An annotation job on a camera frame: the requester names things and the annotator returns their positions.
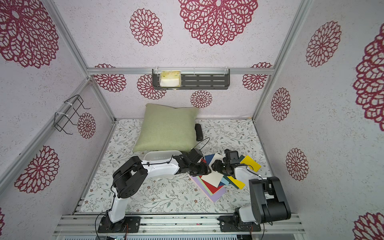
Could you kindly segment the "dark green envelope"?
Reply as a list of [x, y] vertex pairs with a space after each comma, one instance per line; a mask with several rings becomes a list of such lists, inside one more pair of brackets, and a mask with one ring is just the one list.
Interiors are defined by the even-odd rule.
[[232, 185], [236, 189], [242, 190], [246, 185], [235, 178], [235, 168], [237, 167], [237, 165], [229, 164], [229, 161], [226, 158], [223, 158], [223, 163], [225, 164], [225, 167], [230, 168], [230, 175], [224, 175], [222, 178], [222, 182], [227, 182], [226, 185]]

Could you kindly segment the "yellow envelope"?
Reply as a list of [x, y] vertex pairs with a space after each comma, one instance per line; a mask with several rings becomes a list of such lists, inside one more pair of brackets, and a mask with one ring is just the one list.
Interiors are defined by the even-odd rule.
[[241, 190], [249, 187], [249, 180], [257, 179], [260, 176], [258, 171], [262, 166], [249, 156], [242, 156], [240, 164], [242, 166], [234, 168], [234, 175], [227, 178], [231, 184]]

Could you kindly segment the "cream white envelope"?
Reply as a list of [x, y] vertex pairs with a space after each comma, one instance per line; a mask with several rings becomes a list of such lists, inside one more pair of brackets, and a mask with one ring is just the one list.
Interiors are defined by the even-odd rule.
[[[215, 154], [215, 157], [214, 157], [214, 161], [215, 160], [223, 160], [223, 156], [220, 155], [220, 154]], [[204, 175], [202, 176], [202, 179], [206, 182], [208, 182], [209, 184], [215, 186], [215, 187], [218, 187], [223, 176], [222, 174], [218, 173], [218, 172], [215, 172], [212, 170], [211, 166], [209, 166], [210, 170], [212, 171], [210, 174], [208, 175]]]

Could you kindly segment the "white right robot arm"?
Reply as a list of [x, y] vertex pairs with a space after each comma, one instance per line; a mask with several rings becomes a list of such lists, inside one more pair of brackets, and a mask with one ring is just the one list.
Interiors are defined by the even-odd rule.
[[291, 209], [279, 178], [261, 177], [256, 168], [235, 160], [215, 160], [212, 169], [239, 180], [249, 188], [250, 204], [237, 208], [233, 214], [233, 224], [237, 228], [273, 224], [291, 218]]

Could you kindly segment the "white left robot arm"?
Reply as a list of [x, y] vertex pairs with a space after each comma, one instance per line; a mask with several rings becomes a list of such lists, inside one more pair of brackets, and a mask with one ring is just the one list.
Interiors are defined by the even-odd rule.
[[212, 170], [204, 162], [200, 150], [149, 152], [144, 159], [132, 156], [113, 173], [112, 192], [114, 200], [106, 214], [108, 223], [115, 224], [125, 218], [128, 198], [136, 194], [148, 178], [188, 173], [192, 177], [209, 175]]

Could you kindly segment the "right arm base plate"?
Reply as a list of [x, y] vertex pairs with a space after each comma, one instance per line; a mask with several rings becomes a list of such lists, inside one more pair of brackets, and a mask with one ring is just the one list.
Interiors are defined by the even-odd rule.
[[218, 217], [221, 232], [260, 232], [260, 225], [255, 222], [243, 222], [238, 217], [219, 216]]

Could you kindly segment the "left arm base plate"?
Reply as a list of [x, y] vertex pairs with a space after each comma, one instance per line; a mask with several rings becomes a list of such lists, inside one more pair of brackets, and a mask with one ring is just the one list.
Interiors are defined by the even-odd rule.
[[125, 217], [124, 219], [112, 223], [109, 215], [105, 215], [101, 218], [101, 222], [98, 225], [98, 234], [110, 234], [110, 233], [138, 233], [141, 223], [141, 217]]

